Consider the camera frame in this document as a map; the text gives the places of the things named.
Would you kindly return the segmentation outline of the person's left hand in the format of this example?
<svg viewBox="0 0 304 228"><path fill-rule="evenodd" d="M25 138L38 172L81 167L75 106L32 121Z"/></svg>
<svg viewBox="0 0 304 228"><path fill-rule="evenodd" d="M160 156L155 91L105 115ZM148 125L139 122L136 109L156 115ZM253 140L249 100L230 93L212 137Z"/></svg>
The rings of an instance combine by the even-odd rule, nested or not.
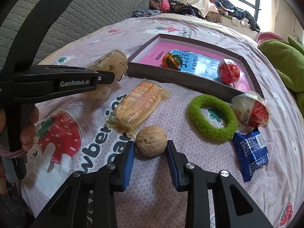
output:
<svg viewBox="0 0 304 228"><path fill-rule="evenodd" d="M29 116L30 124L22 129L20 133L20 141L22 145L22 149L27 152L29 151L34 144L34 138L36 135L36 127L35 124L39 120L39 109L34 106L31 114Z"/></svg>

